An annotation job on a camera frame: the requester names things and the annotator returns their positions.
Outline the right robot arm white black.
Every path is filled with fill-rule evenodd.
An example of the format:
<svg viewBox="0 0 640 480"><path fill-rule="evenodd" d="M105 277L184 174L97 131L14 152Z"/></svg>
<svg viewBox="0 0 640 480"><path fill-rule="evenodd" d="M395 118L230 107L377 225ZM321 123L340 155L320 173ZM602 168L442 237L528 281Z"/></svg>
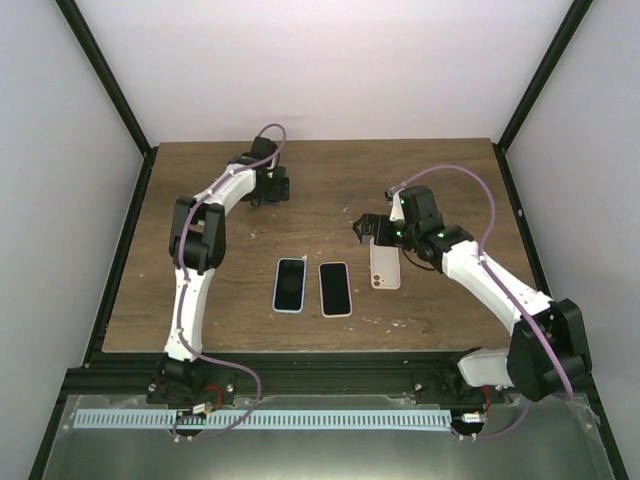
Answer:
<svg viewBox="0 0 640 480"><path fill-rule="evenodd" d="M483 386L514 388L531 401L569 394L592 371L583 316L569 299L537 291L482 252L473 236L448 225L426 186L399 190L387 215L366 213L353 224L358 240L378 250L408 250L479 300L510 335L506 349L475 349L444 378L447 396L458 403Z"/></svg>

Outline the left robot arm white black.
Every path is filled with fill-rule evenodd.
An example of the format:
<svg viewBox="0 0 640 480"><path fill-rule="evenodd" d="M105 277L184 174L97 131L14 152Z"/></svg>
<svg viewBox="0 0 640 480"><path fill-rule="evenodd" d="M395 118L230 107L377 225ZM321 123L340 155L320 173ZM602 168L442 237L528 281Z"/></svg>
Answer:
<svg viewBox="0 0 640 480"><path fill-rule="evenodd" d="M279 165L283 146L258 134L208 187L175 202L169 237L175 298L159 371L181 403L194 403L204 392L198 372L202 327L209 287L226 254L226 217L240 202L258 206L289 199L289 179Z"/></svg>

